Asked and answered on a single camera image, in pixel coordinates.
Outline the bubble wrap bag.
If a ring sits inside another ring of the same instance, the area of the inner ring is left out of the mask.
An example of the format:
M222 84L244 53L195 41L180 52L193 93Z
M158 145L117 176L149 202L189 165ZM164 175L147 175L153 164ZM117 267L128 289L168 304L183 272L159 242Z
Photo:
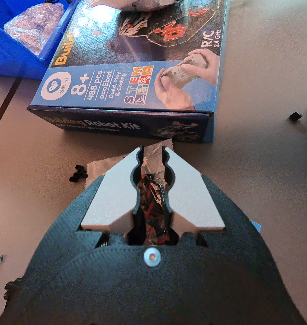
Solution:
M4 24L4 31L38 56L65 13L62 3L45 1Z

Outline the blue plastic bin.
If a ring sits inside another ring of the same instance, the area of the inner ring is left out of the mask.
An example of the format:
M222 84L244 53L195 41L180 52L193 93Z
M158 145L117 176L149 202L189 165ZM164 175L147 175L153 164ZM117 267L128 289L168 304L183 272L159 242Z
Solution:
M79 1L58 1L63 5L64 14L38 56L7 34L4 25L28 8L44 2L36 0L0 0L1 76L35 80L43 78Z

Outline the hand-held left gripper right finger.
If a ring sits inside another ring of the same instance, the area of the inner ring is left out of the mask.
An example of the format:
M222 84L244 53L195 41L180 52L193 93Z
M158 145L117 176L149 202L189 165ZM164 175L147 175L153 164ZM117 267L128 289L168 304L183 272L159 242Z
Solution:
M200 172L168 147L163 147L162 159L168 227L179 238L186 233L197 238L204 231L223 231L225 223Z

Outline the silver plastic parts bag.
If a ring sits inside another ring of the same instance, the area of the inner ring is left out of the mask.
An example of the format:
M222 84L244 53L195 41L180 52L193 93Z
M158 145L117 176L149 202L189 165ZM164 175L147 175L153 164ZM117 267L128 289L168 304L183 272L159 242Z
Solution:
M164 245L170 240L164 222L164 194L168 185L164 178L163 147L168 147L173 151L172 139L144 147L141 181L138 183L138 189L146 222L145 245Z

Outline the blue robot kit box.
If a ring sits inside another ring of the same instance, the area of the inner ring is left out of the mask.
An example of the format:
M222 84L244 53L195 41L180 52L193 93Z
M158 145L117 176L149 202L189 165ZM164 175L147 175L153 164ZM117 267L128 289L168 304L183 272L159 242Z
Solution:
M212 142L231 1L79 1L27 110L63 130Z

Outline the clear plastic bag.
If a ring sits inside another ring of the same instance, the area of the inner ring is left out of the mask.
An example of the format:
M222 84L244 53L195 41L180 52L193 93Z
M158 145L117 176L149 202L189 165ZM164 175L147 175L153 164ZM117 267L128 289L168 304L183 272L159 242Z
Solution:
M87 9L99 5L109 6L121 11L143 11L150 12L160 10L174 4L176 0L92 0Z

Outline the black double connector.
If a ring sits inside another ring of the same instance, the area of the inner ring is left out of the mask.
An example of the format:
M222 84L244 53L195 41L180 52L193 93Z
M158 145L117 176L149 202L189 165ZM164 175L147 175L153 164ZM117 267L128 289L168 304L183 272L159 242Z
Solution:
M83 165L76 165L75 172L69 178L69 182L77 183L80 179L87 179L88 174L86 168Z

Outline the grey desk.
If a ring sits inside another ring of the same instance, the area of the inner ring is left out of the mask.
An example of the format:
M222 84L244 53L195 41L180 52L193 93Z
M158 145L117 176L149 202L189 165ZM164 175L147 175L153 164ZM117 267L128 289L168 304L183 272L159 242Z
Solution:
M22 79L0 120L0 316L5 285L85 189L75 165L158 142L59 129L26 110L39 84ZM307 1L231 1L220 94L214 141L174 151L262 226L307 321Z

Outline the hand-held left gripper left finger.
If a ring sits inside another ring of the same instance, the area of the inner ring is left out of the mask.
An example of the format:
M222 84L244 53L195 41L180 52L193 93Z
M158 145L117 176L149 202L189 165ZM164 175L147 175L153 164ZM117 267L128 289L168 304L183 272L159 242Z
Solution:
M144 241L140 191L144 148L138 147L99 177L100 184L81 222L83 230L116 232L128 242Z

